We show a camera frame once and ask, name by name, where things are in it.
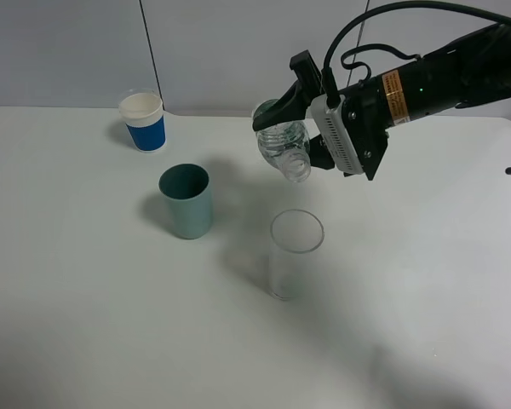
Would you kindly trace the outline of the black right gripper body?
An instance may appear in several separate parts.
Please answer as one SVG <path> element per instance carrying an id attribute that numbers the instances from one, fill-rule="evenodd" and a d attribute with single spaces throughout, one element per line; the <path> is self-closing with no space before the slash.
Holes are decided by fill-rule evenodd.
<path id="1" fill-rule="evenodd" d="M 330 108 L 339 105 L 341 95 L 346 98 L 342 121 L 362 164 L 363 174 L 371 181 L 388 147 L 387 129 L 392 126 L 382 80 L 371 78 L 342 89 L 333 100 L 335 105 Z"/>

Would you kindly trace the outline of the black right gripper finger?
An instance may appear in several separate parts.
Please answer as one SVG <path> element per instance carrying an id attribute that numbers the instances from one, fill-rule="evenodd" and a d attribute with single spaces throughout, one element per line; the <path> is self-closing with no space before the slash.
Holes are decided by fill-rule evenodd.
<path id="1" fill-rule="evenodd" d="M 296 75 L 296 81 L 281 98 L 254 116 L 254 131 L 303 120 L 312 101 L 324 93 L 320 70 L 308 50 L 290 59 L 290 70 Z"/>
<path id="2" fill-rule="evenodd" d="M 308 156 L 312 167 L 322 170 L 332 170 L 336 167 L 322 135 L 317 135 L 310 139 Z"/>

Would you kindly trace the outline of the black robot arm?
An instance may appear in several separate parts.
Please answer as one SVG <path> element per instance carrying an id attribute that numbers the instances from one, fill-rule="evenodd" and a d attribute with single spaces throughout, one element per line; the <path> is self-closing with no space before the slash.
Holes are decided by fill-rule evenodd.
<path id="1" fill-rule="evenodd" d="M 488 20 L 490 25 L 426 55 L 408 55 L 384 43 L 350 49 L 341 57 L 342 67 L 349 71 L 363 65 L 349 62 L 349 56 L 365 51 L 385 51 L 405 64 L 379 75 L 368 72 L 357 84 L 338 89 L 330 63 L 341 40 L 369 18 L 401 9 L 451 11 Z M 388 147 L 390 128 L 450 108 L 479 107 L 511 98 L 511 18 L 439 1 L 385 4 L 348 22 L 333 39 L 321 67 L 303 51 L 291 58 L 290 69 L 297 80 L 254 117 L 253 130 L 310 115 L 319 129 L 310 141 L 311 164 L 373 180 Z"/>

